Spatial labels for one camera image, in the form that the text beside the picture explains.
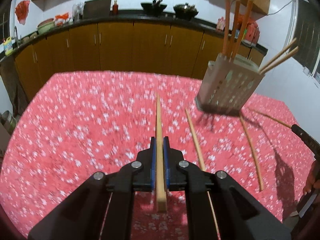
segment table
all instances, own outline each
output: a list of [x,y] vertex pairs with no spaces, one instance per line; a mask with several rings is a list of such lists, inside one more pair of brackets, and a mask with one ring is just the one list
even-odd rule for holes
[[[256,147],[265,190],[259,192],[251,150],[239,118],[203,114],[194,98],[201,81],[146,73],[55,74],[24,112],[4,158],[0,203],[25,236],[96,171],[116,172],[150,145],[155,135],[156,94],[163,136],[197,163],[185,108],[193,119],[207,171],[225,170],[279,220],[300,198],[313,161],[290,129],[256,114],[294,124],[280,101],[253,94],[243,108]],[[168,194],[166,214],[156,214],[152,193],[138,193],[132,239],[188,239],[185,196]]]

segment cable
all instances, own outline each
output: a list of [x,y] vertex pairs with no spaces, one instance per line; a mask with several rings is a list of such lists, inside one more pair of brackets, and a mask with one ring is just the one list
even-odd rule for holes
[[268,14],[267,16],[269,16],[269,15],[274,15],[274,14],[280,12],[284,7],[286,7],[287,5],[289,5],[292,1],[293,1],[293,0],[291,0],[290,2],[288,2],[285,6],[283,6],[283,7],[282,7],[280,10],[278,10],[277,12],[275,12],[275,13],[270,13],[270,14]]

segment utensil holder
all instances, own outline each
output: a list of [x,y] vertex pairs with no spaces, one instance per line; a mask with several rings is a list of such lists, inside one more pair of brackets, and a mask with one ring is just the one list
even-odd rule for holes
[[240,109],[260,84],[264,74],[241,55],[232,62],[221,53],[209,61],[195,98],[197,108],[206,113],[239,116]]

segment yellow bottle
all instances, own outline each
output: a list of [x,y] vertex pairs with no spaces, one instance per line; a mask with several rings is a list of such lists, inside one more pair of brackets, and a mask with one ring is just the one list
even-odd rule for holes
[[3,43],[3,46],[4,46],[4,54],[6,56],[10,55],[13,51],[11,37],[7,38],[7,40]]

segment chopstick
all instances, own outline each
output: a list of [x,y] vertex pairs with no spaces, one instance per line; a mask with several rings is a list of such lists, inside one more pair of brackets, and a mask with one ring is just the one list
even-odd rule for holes
[[258,181],[259,181],[259,188],[260,188],[260,191],[262,191],[264,189],[264,187],[263,187],[263,180],[262,180],[260,166],[259,166],[259,160],[257,158],[257,153],[256,153],[256,150],[255,150],[253,144],[252,144],[252,141],[251,141],[251,138],[249,136],[248,130],[245,127],[244,120],[243,120],[243,117],[242,117],[241,113],[240,113],[240,121],[241,121],[244,133],[247,136],[247,139],[248,139],[248,142],[249,142],[249,145],[250,145],[250,148],[251,148],[251,153],[252,153],[252,156],[253,156],[254,164],[256,165],[256,171],[257,171],[257,176],[258,176]]
[[238,25],[240,2],[241,2],[241,0],[236,0],[235,16],[233,18],[233,27],[232,27],[230,45],[229,45],[228,55],[227,55],[228,58],[231,57],[231,53],[232,53],[232,50],[233,50],[233,45],[235,43],[235,36],[236,36],[236,29],[237,29],[237,25]]
[[163,139],[161,127],[160,96],[157,95],[156,110],[156,202],[157,212],[167,211],[167,194],[164,186]]
[[[187,109],[185,109],[185,111],[186,111],[186,115],[187,115],[190,131],[191,131],[191,134],[192,134],[193,143],[195,144],[195,147],[196,147],[200,169],[202,171],[206,171],[206,168],[205,168],[205,165],[204,165],[204,160],[203,160],[203,157],[202,157],[201,148],[200,148],[200,145],[199,145],[199,142],[198,142],[198,138],[197,138],[197,135],[196,135],[196,132],[195,132],[195,128],[193,127],[193,123],[192,123],[191,117],[189,115],[189,111]],[[216,231],[217,231],[217,234],[220,235],[219,234],[219,228],[218,228],[218,222],[217,222],[216,214],[215,214],[214,209],[213,209],[213,205],[212,205],[212,201],[211,201],[211,197],[210,197],[209,191],[207,191],[207,194],[208,194],[208,198],[209,198],[209,202],[210,202],[210,206],[211,206],[211,211],[212,211],[212,215],[213,215],[213,220],[214,220],[214,224],[215,224],[215,227],[216,227]]]
[[271,60],[269,60],[263,67],[260,67],[259,71],[261,72],[262,70],[264,70],[265,68],[267,68],[272,62],[274,62],[275,60],[277,60],[282,54],[284,54],[284,53],[292,46],[292,44],[295,43],[296,40],[297,40],[297,38],[294,38],[294,39],[288,44],[288,46],[286,46],[284,49],[282,49],[277,55],[275,55]]
[[287,124],[287,123],[285,123],[285,122],[282,122],[281,120],[276,119],[276,118],[272,117],[271,115],[262,113],[262,112],[260,112],[260,111],[258,111],[258,110],[254,110],[254,109],[249,108],[249,107],[248,107],[248,109],[251,110],[251,111],[253,111],[253,112],[256,112],[256,113],[258,113],[258,114],[261,114],[261,115],[263,115],[263,116],[265,116],[265,117],[268,117],[268,118],[270,118],[271,120],[276,121],[276,122],[278,122],[279,124],[282,124],[282,125],[284,125],[284,126],[286,126],[286,127],[288,127],[288,128],[291,129],[291,125],[289,125],[289,124]]
[[291,58],[294,54],[296,54],[299,50],[299,47],[295,47],[293,50],[291,50],[287,55],[285,55],[284,57],[282,57],[280,60],[278,60],[277,62],[269,65],[268,67],[264,68],[262,71],[260,71],[259,73],[261,75],[265,74],[266,72],[270,71],[271,69],[275,68],[276,66],[278,66],[279,64],[285,62],[287,59]]
[[244,34],[245,29],[247,28],[247,24],[248,24],[248,20],[249,20],[249,16],[250,16],[250,12],[252,10],[252,7],[253,7],[253,0],[248,0],[247,10],[246,10],[245,15],[243,17],[240,33],[239,33],[238,39],[236,41],[236,45],[233,48],[231,59],[234,59],[236,54],[238,53],[240,43],[242,41],[242,36]]
[[229,24],[230,24],[230,0],[226,1],[226,25],[224,27],[224,38],[223,38],[223,47],[222,55],[226,56],[228,52],[228,36],[229,36]]

